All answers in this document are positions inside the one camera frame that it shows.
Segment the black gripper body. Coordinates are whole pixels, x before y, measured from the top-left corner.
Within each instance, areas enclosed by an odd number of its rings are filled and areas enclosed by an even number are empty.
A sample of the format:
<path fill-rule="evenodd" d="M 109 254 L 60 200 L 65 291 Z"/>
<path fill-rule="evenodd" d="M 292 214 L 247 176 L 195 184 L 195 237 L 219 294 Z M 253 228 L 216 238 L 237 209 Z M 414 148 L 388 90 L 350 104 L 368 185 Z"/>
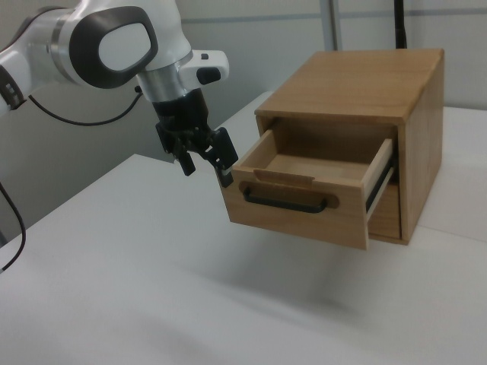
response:
<path fill-rule="evenodd" d="M 209 131 L 208 108 L 201 90 L 171 101 L 153 103 L 162 128 L 169 132 L 201 130 Z"/>

